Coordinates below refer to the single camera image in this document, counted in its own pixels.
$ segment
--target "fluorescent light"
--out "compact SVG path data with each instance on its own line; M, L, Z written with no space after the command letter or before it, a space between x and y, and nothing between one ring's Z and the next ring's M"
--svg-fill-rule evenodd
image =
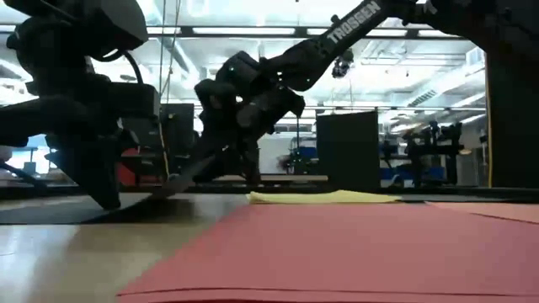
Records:
M468 98L465 98L455 104L453 104L451 107L462 107L462 106L467 106L467 105L470 105L476 101L478 101L480 98L484 97L485 96L485 92L483 93L478 93L478 94L475 94L471 97L468 97Z
M406 29L373 29L367 37L404 37L407 32Z
M164 26L148 26L148 34L150 35L176 35L181 34L182 30L179 27L164 27Z
M470 118L466 118L466 119L462 120L461 123L462 124L467 124L467 123L473 122L473 121L475 121L477 119L480 119L480 118L482 118L484 116L486 116L486 114L478 114L476 116L472 116Z
M293 28L193 28L199 35L292 35Z
M308 35L321 35L328 29L307 29ZM404 37L406 29L373 29L367 34L367 37Z
M348 110L349 112L351 110L375 110L376 109L376 107L371 107L371 106L339 106L338 108Z
M307 35L321 35L328 29L307 29Z
M486 108L450 108L453 111L487 111Z
M443 107L408 107L408 106L380 106L378 109L397 109L397 110L407 110L407 111L419 111L419 110L428 110L428 111L442 111L446 110Z
M396 132L401 132L403 130L412 130L420 125L421 125L420 123L415 123L411 125L397 125L391 129L391 132L396 133Z
M435 29L422 29L418 32L418 37L429 37L429 38L454 38L458 37L455 35L448 35L439 30Z

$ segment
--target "pink paper sheet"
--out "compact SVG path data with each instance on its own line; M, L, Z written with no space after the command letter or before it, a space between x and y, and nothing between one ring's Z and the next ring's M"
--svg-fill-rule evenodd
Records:
M430 204L443 209L460 210L476 215L487 215L500 219L524 221L539 224L539 205L438 202Z
M249 205L120 302L537 302L538 236L428 205Z

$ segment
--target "ceiling duct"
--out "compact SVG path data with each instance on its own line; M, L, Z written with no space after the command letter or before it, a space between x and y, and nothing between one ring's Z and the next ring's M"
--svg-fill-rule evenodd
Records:
M443 93L466 84L471 80L471 77L477 76L478 72L484 70L484 59L484 52L478 47L470 50L466 54L466 63L464 65L446 72L439 77L435 77L433 80L416 89L401 106L419 106L433 98L439 97ZM381 120L388 121L399 116L399 114L401 114L401 112L397 111L384 114Z

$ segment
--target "yellow towel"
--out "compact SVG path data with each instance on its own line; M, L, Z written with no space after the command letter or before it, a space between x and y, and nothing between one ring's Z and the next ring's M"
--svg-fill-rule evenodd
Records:
M400 197L384 194L358 193L338 190L327 194L261 194L251 192L247 198L252 204L331 204L331 203L392 203Z

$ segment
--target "wooden floor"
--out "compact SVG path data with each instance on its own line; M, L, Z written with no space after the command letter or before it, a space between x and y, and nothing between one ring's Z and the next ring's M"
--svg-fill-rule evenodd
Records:
M114 302L115 293L145 269L247 204L244 195L179 198L193 211L160 223L0 226L0 302ZM77 199L85 198L8 201L0 210Z

